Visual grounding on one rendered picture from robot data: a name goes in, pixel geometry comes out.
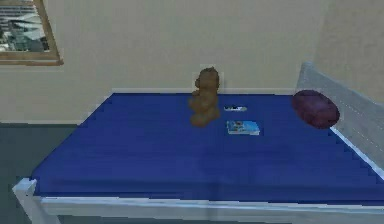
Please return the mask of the brown teddy bear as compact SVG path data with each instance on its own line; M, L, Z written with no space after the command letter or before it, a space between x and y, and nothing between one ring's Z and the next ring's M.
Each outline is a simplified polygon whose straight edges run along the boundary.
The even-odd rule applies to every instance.
M188 101L193 111L190 122L196 127L205 127L220 116L218 108L219 74L214 67L203 69L195 80L196 90Z

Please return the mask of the light blue book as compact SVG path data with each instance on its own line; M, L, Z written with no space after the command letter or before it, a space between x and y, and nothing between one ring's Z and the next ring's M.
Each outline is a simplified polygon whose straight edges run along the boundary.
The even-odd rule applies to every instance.
M260 129L256 122L247 120L230 120L226 122L229 134L259 135Z

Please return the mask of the dark purple round pillow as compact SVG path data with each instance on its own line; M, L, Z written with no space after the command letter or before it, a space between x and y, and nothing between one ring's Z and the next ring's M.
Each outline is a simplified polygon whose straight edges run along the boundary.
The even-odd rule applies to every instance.
M297 116L317 129L334 126L340 119L336 104L315 90L301 90L292 97L292 107Z

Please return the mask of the blue bed with white frame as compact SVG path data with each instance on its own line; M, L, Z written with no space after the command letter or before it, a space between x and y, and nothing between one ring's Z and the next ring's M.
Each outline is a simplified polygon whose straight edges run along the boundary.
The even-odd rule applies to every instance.
M63 215L384 224L384 108L311 63L298 87L333 99L337 126L307 125L289 95L225 92L220 117L196 128L187 93L115 93L14 194L32 224ZM230 120L254 121L260 134L229 134Z

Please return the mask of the wood framed wall picture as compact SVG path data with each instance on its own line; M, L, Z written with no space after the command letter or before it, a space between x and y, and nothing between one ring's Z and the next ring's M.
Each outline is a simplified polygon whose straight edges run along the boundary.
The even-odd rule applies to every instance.
M0 65L63 64L44 0L0 0Z

